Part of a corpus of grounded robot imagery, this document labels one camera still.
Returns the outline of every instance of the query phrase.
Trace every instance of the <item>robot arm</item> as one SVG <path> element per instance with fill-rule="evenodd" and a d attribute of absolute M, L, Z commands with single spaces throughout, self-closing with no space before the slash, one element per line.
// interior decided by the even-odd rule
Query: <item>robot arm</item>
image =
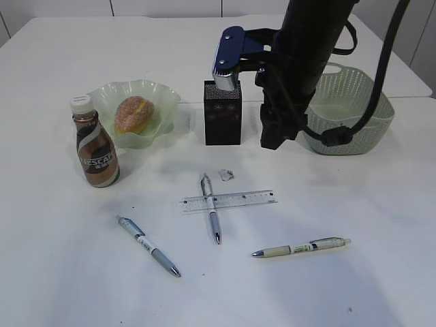
<path fill-rule="evenodd" d="M 382 91 L 396 31 L 409 0 L 400 0 L 392 17 L 373 94 L 359 122 L 351 128 L 343 126 L 317 134 L 307 127 L 305 114 L 330 55 L 348 55 L 356 47 L 356 30 L 347 19 L 357 2 L 290 0 L 280 30 L 244 31 L 242 27 L 229 27 L 223 32 L 213 68 L 216 86 L 231 91 L 236 87 L 240 72 L 258 72 L 255 84 L 264 92 L 260 108 L 262 147 L 275 150 L 284 140 L 295 140 L 301 130 L 327 146 L 347 144 L 371 118 Z M 335 49 L 344 27 L 351 33 L 354 47 Z M 269 45 L 271 51 L 265 51 L 265 45 Z"/>

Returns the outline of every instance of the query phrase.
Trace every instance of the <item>bottle cap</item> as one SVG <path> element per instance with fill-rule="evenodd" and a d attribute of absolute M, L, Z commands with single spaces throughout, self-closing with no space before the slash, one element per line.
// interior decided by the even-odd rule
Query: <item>bottle cap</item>
<path fill-rule="evenodd" d="M 69 105 L 73 114 L 87 114 L 94 110 L 93 100 L 91 100 L 89 95 L 73 97 Z"/>

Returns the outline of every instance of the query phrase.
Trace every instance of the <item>pen clip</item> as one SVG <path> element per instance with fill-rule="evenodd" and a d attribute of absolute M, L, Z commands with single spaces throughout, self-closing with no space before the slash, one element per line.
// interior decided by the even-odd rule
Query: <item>pen clip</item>
<path fill-rule="evenodd" d="M 325 241 L 327 241 L 327 240 L 332 240 L 332 239 L 334 239 L 334 238 L 336 238 L 336 237 L 320 238 L 319 240 L 311 240 L 309 243 L 310 243 L 310 244 L 313 244 L 313 243 L 316 243 L 316 242 L 325 242 Z"/>

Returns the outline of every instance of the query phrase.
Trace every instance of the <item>bowl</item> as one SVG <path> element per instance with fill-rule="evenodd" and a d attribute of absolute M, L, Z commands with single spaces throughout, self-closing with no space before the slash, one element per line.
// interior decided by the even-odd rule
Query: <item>bowl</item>
<path fill-rule="evenodd" d="M 363 71 L 328 63 L 338 72 L 322 74 L 316 93 L 307 109 L 307 125 L 315 132 L 339 126 L 352 127 L 367 108 L 374 82 Z M 310 147 L 323 155 L 361 155 L 373 149 L 383 138 L 394 118 L 394 108 L 381 93 L 374 115 L 349 144 L 325 146 L 304 133 Z"/>
<path fill-rule="evenodd" d="M 132 80 L 130 82 L 111 82 L 88 93 L 93 100 L 99 119 L 114 143 L 120 148 L 142 148 L 172 129 L 172 119 L 177 109 L 180 95 L 166 85 L 151 80 Z M 115 135 L 115 113 L 119 104 L 139 95 L 155 105 L 155 113 L 150 123 L 140 134 L 126 133 Z"/>

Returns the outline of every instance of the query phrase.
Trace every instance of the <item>green plastic basket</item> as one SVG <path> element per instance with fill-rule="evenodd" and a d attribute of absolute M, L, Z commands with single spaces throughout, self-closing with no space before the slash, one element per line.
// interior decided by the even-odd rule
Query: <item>green plastic basket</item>
<path fill-rule="evenodd" d="M 337 63 L 328 66 L 339 72 L 323 73 L 307 109 L 308 126 L 317 133 L 339 126 L 352 127 L 367 108 L 374 82 L 359 69 Z M 394 108 L 382 93 L 375 113 L 351 143 L 325 146 L 304 133 L 310 147 L 323 155 L 361 155 L 373 149 L 383 138 L 394 118 Z"/>

